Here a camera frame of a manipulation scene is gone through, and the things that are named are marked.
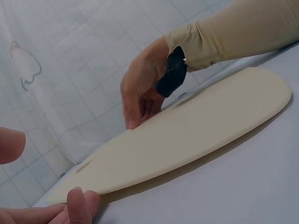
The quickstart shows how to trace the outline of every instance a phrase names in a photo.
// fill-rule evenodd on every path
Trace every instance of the white tile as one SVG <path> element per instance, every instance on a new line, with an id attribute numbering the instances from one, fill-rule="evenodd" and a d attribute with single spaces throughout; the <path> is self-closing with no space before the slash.
<path id="1" fill-rule="evenodd" d="M 222 0 L 218 3 L 216 3 L 215 5 L 211 6 L 211 9 L 214 13 L 216 13 L 216 12 L 219 12 L 219 11 L 225 9 L 230 4 L 231 4 L 230 0 Z"/>
<path id="2" fill-rule="evenodd" d="M 2 124 L 3 127 L 24 131 L 24 127 L 21 124 L 15 111 L 0 114 L 0 123 Z"/>
<path id="3" fill-rule="evenodd" d="M 193 75 L 191 73 L 187 73 L 184 83 L 173 92 L 173 96 L 175 98 L 178 98 L 181 94 L 189 92 L 191 89 L 197 87 L 198 85 L 199 83 L 193 77 Z"/>
<path id="4" fill-rule="evenodd" d="M 62 174 L 66 173 L 71 168 L 71 164 L 66 160 L 58 148 L 52 149 L 43 157 L 58 177 L 61 177 Z"/>
<path id="5" fill-rule="evenodd" d="M 36 98 L 38 107 L 41 107 L 43 112 L 46 112 L 51 108 L 52 103 L 55 100 L 55 95 L 49 86 L 38 86 L 33 90 L 33 94 Z"/>
<path id="6" fill-rule="evenodd" d="M 127 30 L 138 22 L 145 15 L 145 12 L 132 0 L 124 0 L 113 11 L 112 15 L 123 29 Z"/>
<path id="7" fill-rule="evenodd" d="M 54 86 L 55 103 L 57 105 L 68 104 L 81 99 L 80 94 L 74 87 L 73 83 L 67 79 Z"/>
<path id="8" fill-rule="evenodd" d="M 110 111 L 114 106 L 112 100 L 101 86 L 84 97 L 84 101 L 96 118 Z"/>
<path id="9" fill-rule="evenodd" d="M 157 7 L 165 0 L 135 0 L 135 2 L 145 11 L 148 12 L 151 9 Z"/>
<path id="10" fill-rule="evenodd" d="M 58 44 L 68 35 L 57 17 L 53 17 L 43 25 L 43 33 L 45 34 L 48 43 L 52 47 Z"/>
<path id="11" fill-rule="evenodd" d="M 84 37 L 81 41 L 75 44 L 80 55 L 88 62 L 98 54 L 104 51 L 105 46 L 100 42 L 99 37 L 90 33 L 88 36 Z"/>
<path id="12" fill-rule="evenodd" d="M 100 83 L 104 82 L 118 70 L 117 64 L 107 51 L 89 61 L 88 65 Z"/>
<path id="13" fill-rule="evenodd" d="M 73 32 L 84 23 L 86 23 L 85 18 L 77 8 L 69 9 L 59 15 L 62 25 L 69 32 Z"/>
<path id="14" fill-rule="evenodd" d="M 53 64 L 43 67 L 43 74 L 47 77 L 50 84 L 58 84 L 68 78 L 57 59 L 55 59 Z"/>
<path id="15" fill-rule="evenodd" d="M 125 33 L 120 24 L 110 15 L 105 17 L 94 31 L 105 46 L 113 45 Z"/>
<path id="16" fill-rule="evenodd" d="M 99 24 L 109 16 L 109 12 L 105 7 L 101 7 L 92 17 L 87 21 L 89 26 L 93 29 L 97 28 Z"/>
<path id="17" fill-rule="evenodd" d="M 71 81 L 83 97 L 91 93 L 100 84 L 89 66 L 84 66 L 76 75 L 71 77 Z"/>
<path id="18" fill-rule="evenodd" d="M 115 10 L 124 0 L 105 0 L 104 7 L 108 12 Z"/>
<path id="19" fill-rule="evenodd" d="M 60 142 L 76 162 L 81 161 L 96 146 L 92 142 L 88 142 L 77 128 L 66 132 L 61 137 Z"/>
<path id="20" fill-rule="evenodd" d="M 68 76 L 75 75 L 85 65 L 84 59 L 74 46 L 60 58 L 60 62 Z"/>
<path id="21" fill-rule="evenodd" d="M 51 123 L 57 137 L 76 126 L 64 106 L 55 106 L 46 112 L 46 118 Z"/>
<path id="22" fill-rule="evenodd" d="M 204 0 L 208 6 L 212 6 L 222 0 Z"/>
<path id="23" fill-rule="evenodd" d="M 11 181 L 30 206 L 34 205 L 45 193 L 27 168 L 12 178 Z"/>
<path id="24" fill-rule="evenodd" d="M 40 2 L 45 2 L 45 4 L 40 9 L 34 10 L 34 6 L 38 5 Z M 35 11 L 36 19 L 41 26 L 55 17 L 55 12 L 48 1 L 36 1 L 31 5 L 31 8 Z"/>
<path id="25" fill-rule="evenodd" d="M 98 146 L 101 146 L 103 143 L 110 140 L 110 137 L 99 125 L 97 120 L 93 120 L 87 124 L 80 126 L 79 130 L 87 141 Z"/>
<path id="26" fill-rule="evenodd" d="M 15 113 L 19 117 L 21 123 L 23 124 L 26 131 L 30 131 L 38 127 L 38 123 L 34 116 L 24 108 L 18 108 Z"/>
<path id="27" fill-rule="evenodd" d="M 188 21 L 196 22 L 198 20 L 202 20 L 202 19 L 204 19 L 208 16 L 211 16 L 213 14 L 214 14 L 214 12 L 210 8 L 207 8 L 204 11 L 202 11 L 202 12 L 198 13 L 197 15 L 193 16 L 192 18 L 190 18 Z"/>
<path id="28" fill-rule="evenodd" d="M 140 53 L 134 42 L 124 34 L 112 47 L 109 48 L 112 58 L 119 67 L 124 67 Z"/>
<path id="29" fill-rule="evenodd" d="M 82 99 L 74 103 L 66 104 L 64 105 L 64 107 L 70 115 L 71 119 L 78 126 L 94 119 L 92 113 L 89 111 L 88 107 Z"/>
<path id="30" fill-rule="evenodd" d="M 11 105 L 11 103 L 7 97 L 5 89 L 0 88 L 0 114 L 7 113 L 7 112 L 11 111 L 12 109 L 13 109 L 13 106 Z"/>
<path id="31" fill-rule="evenodd" d="M 68 36 L 53 47 L 56 57 L 59 59 L 63 57 L 74 45 L 73 40 Z"/>
<path id="32" fill-rule="evenodd" d="M 53 137 L 50 135 L 50 133 L 40 128 L 28 132 L 28 135 L 30 136 L 37 150 L 42 155 L 56 146 L 56 142 L 53 140 Z"/>
<path id="33" fill-rule="evenodd" d="M 58 177 L 44 158 L 38 159 L 28 168 L 45 191 L 49 190 L 58 181 Z"/>
<path id="34" fill-rule="evenodd" d="M 6 174 L 11 178 L 26 167 L 24 161 L 19 158 L 16 161 L 3 165 Z"/>
<path id="35" fill-rule="evenodd" d="M 118 104 L 117 107 L 116 107 L 119 112 L 122 114 L 122 103 Z"/>
<path id="36" fill-rule="evenodd" d="M 203 0 L 171 0 L 180 13 L 187 19 L 207 8 Z"/>
<path id="37" fill-rule="evenodd" d="M 213 66 L 208 67 L 207 69 L 193 72 L 193 75 L 197 79 L 199 84 L 201 84 L 221 70 L 222 70 L 222 67 L 219 64 L 215 64 Z"/>
<path id="38" fill-rule="evenodd" d="M 121 85 L 122 78 L 123 78 L 123 73 L 121 71 L 118 71 L 102 84 L 103 89 L 106 91 L 110 99 L 115 104 L 121 102 L 120 85 Z"/>
<path id="39" fill-rule="evenodd" d="M 4 184 L 7 180 L 9 180 L 8 175 L 6 174 L 3 167 L 0 165 L 0 186 Z"/>
<path id="40" fill-rule="evenodd" d="M 23 102 L 20 100 L 20 97 L 18 94 L 14 92 L 12 89 L 5 89 L 5 92 L 7 93 L 7 96 L 9 98 L 9 101 L 13 108 L 18 108 L 23 106 Z"/>
<path id="41" fill-rule="evenodd" d="M 117 108 L 100 117 L 98 121 L 111 138 L 116 137 L 126 130 L 123 115 Z"/>
<path id="42" fill-rule="evenodd" d="M 32 143 L 29 136 L 26 136 L 26 145 L 24 152 L 21 156 L 26 165 L 31 164 L 33 161 L 37 160 L 41 156 L 40 152 L 37 150 L 36 146 Z"/>
<path id="43" fill-rule="evenodd" d="M 73 40 L 74 43 L 82 40 L 85 36 L 89 35 L 92 32 L 92 28 L 89 24 L 85 23 L 78 29 L 74 30 L 70 33 L 70 38 Z"/>
<path id="44" fill-rule="evenodd" d="M 138 23 L 132 26 L 127 31 L 127 34 L 133 39 L 140 49 L 146 48 L 156 39 L 161 37 L 160 31 L 147 16 L 143 17 Z"/>
<path id="45" fill-rule="evenodd" d="M 150 20 L 162 34 L 166 34 L 185 21 L 180 12 L 168 1 L 149 12 Z"/>
<path id="46" fill-rule="evenodd" d="M 99 0 L 81 1 L 77 4 L 85 20 L 89 20 L 97 11 L 102 8 L 102 3 Z"/>
<path id="47" fill-rule="evenodd" d="M 38 113 L 36 112 L 36 111 L 33 111 L 32 113 L 32 116 L 35 118 L 35 120 L 37 121 L 37 123 L 38 123 L 38 126 L 40 127 L 40 128 L 44 128 L 44 127 L 46 127 L 46 123 L 48 123 L 48 121 L 45 121 L 45 119 L 41 119 L 40 117 L 39 117 L 39 115 L 38 115 Z"/>
<path id="48" fill-rule="evenodd" d="M 9 209 L 24 209 L 28 205 L 11 181 L 0 187 L 0 207 Z"/>

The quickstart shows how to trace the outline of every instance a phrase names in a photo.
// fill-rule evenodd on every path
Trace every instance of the sleeve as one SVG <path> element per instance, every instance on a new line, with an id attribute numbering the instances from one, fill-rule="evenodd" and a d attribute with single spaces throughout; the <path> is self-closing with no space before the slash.
<path id="1" fill-rule="evenodd" d="M 170 53 L 183 49 L 189 72 L 267 53 L 299 40 L 299 0 L 238 0 L 164 37 Z"/>

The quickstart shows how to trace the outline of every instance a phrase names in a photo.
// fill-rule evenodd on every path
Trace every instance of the black watch strap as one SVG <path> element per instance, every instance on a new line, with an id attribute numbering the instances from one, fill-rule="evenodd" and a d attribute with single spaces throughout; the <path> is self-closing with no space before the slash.
<path id="1" fill-rule="evenodd" d="M 180 85 L 183 84 L 187 73 L 185 55 L 181 47 L 176 47 L 167 59 L 167 69 L 164 76 L 156 82 L 156 91 L 168 98 Z"/>

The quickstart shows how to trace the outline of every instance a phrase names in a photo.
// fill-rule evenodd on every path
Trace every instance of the white shower curtain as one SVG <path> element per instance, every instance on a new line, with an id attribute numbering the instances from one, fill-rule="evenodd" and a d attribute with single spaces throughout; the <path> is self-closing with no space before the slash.
<path id="1" fill-rule="evenodd" d="M 212 14 L 211 2 L 0 0 L 2 79 L 78 163 L 125 131 L 119 84 L 130 61 L 171 29 Z M 165 105 L 221 69 L 188 75 Z"/>

